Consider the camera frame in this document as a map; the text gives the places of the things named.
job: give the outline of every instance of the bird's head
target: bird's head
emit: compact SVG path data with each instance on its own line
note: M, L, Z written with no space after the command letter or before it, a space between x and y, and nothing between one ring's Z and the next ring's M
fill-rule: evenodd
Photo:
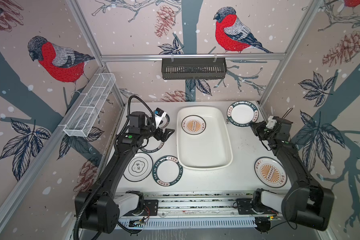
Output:
M35 36L34 38L32 38L29 41L28 51L29 51L29 56L31 57L31 59L33 61L36 59L39 61L44 60L41 48L47 42L48 41L45 38L43 38L42 36Z
M217 11L213 19L221 23L224 18L230 14L236 15L235 9L233 7L223 7Z

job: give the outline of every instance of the white wire mesh basket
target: white wire mesh basket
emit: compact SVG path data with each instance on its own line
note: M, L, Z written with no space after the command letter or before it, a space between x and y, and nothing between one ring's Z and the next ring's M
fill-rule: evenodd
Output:
M100 73L79 107L64 127L68 136L87 137L116 79L112 73Z

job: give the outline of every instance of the white rectangular tray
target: white rectangular tray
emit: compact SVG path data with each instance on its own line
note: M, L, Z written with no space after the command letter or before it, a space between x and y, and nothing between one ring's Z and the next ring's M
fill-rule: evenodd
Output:
M186 133L182 121L189 115L204 119L205 130L197 135ZM209 106L181 109L177 114L177 158L180 164L194 170L216 170L233 160L231 141L221 111Z

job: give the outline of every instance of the white tabletop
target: white tabletop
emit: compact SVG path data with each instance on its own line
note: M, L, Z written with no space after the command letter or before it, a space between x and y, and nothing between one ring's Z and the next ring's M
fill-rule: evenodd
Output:
M226 117L226 111L233 102L179 102L179 103L147 103L154 111L161 108L170 117L170 123L166 128L176 129L177 113L180 109L189 106L213 106L221 110ZM144 111L146 108L142 103L131 103L131 112ZM117 132L124 125L127 111L124 111L121 124ZM181 179L174 185L164 187L157 184L152 173L140 182L130 182L123 176L117 186L117 193L125 193L129 190L141 191L144 193L157 194L207 194L207 193L228 193L236 191L254 191L257 188L273 190L275 192L287 192L291 188L289 179L281 188L272 188L259 180L254 171L254 163L260 157L271 157L276 159L272 151L267 151L256 137L250 127L236 127L231 123L227 124L231 146L233 151L232 163L222 169L217 170L191 170L183 168ZM165 142L164 146L157 152L149 153L155 163L160 157L165 155L177 156L176 133Z

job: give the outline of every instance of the pine cone illustration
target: pine cone illustration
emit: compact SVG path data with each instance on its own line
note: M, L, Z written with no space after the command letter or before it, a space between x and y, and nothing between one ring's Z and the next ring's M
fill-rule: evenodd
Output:
M160 10L156 12L155 34L161 38L167 35L175 25L175 12L167 5L160 6Z
M353 31L345 35L339 43L323 56L322 64L329 64L330 67L339 63L349 62L360 51L360 32Z
M86 161L79 171L79 178L77 179L78 184L73 191L76 192L76 194L78 192L87 191L92 186L96 173L97 167L90 161Z
M187 93L175 90L174 92L165 92L164 98L160 98L162 102L188 102L190 101L190 97Z
M0 9L3 11L0 14L0 30L12 31L18 24L23 25L23 16L19 10L24 8L14 0L0 0Z

